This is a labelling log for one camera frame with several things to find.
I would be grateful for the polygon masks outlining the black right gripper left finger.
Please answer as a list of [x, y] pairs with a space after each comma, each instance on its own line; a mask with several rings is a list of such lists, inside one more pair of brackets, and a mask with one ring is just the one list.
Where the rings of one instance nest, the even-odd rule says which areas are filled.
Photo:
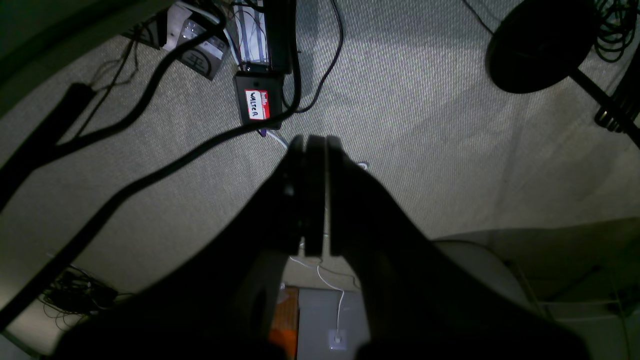
[[281, 279], [305, 241], [322, 253], [322, 136], [296, 136], [210, 244], [151, 287], [67, 332], [57, 360], [285, 360], [269, 340]]

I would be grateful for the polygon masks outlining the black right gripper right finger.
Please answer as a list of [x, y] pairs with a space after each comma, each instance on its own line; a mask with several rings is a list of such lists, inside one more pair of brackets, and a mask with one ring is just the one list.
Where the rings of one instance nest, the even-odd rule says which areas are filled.
[[330, 251], [359, 279], [370, 340], [357, 360], [589, 360], [583, 339], [513, 303], [440, 251], [386, 188], [326, 138]]

